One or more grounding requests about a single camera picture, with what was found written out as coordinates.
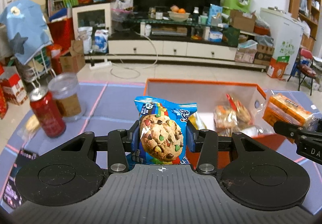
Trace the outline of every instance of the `can lid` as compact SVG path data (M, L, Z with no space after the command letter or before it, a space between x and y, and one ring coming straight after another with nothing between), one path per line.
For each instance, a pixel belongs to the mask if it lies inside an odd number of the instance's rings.
M31 102L41 100L48 92L47 87L38 87L30 92L29 99Z

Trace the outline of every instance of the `green plastic basket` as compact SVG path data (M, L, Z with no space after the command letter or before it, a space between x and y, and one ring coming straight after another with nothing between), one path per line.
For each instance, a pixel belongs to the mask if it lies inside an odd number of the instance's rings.
M224 0L223 7L229 8L231 10L241 10L243 12L249 12L251 6L251 0L249 0L248 5L241 4L238 0Z

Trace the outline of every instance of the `blue cloth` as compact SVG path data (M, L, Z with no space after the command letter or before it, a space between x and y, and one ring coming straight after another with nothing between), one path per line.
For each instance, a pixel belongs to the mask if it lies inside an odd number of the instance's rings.
M11 2L0 14L15 57L26 65L52 38L40 5L31 0Z

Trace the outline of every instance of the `blue snack bag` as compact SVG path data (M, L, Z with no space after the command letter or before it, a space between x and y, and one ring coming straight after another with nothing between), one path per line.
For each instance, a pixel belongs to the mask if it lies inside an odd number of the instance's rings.
M132 160L144 164L188 164L186 124L197 103L176 104L142 96L134 100L139 119L138 150Z

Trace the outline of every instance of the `orange snack box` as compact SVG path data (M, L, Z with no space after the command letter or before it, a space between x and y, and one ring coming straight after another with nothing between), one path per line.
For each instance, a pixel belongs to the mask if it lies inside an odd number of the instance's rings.
M263 119L271 126L274 126L276 121L284 121L307 127L314 117L311 112L278 93L269 98Z

